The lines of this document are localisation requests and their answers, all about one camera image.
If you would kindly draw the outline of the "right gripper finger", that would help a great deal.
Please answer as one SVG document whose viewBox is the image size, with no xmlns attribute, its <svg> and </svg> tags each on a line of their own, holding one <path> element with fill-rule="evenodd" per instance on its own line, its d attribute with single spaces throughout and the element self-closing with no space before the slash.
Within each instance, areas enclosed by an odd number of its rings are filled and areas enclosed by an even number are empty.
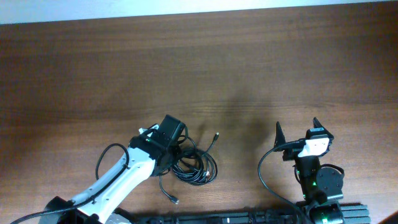
<svg viewBox="0 0 398 224">
<path fill-rule="evenodd" d="M 275 141 L 274 141 L 274 148 L 275 151 L 284 151 L 285 150 L 285 136 L 283 133 L 283 130 L 281 128 L 281 125 L 279 122 L 276 122 L 275 125 Z"/>
<path fill-rule="evenodd" d="M 319 122 L 319 120 L 316 117 L 313 118 L 313 127 L 314 128 L 323 128 L 323 125 L 321 124 L 321 122 Z"/>
</svg>

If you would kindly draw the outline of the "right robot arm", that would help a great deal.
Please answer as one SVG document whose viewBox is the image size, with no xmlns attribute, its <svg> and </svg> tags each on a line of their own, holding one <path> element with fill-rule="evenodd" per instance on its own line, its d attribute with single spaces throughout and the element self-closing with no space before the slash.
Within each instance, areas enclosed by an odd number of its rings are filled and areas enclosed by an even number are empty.
<svg viewBox="0 0 398 224">
<path fill-rule="evenodd" d="M 343 198 L 345 172 L 333 164 L 321 164 L 334 136 L 313 118 L 313 128 L 305 137 L 287 142 L 279 122 L 275 126 L 274 152 L 282 152 L 283 161 L 293 161 L 296 181 L 304 201 L 295 206 L 304 223 L 344 223 L 339 200 Z"/>
</svg>

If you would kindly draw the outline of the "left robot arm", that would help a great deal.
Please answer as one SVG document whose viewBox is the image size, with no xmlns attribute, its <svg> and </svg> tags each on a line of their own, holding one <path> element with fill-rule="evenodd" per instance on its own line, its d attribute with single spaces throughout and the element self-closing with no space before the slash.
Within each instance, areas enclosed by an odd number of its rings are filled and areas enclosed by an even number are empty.
<svg viewBox="0 0 398 224">
<path fill-rule="evenodd" d="M 183 122 L 170 115 L 160 124 L 141 128 L 112 168 L 71 200 L 55 197 L 45 209 L 57 212 L 42 216 L 39 222 L 106 223 L 134 188 L 171 167 L 180 150 L 180 137 L 186 130 Z"/>
</svg>

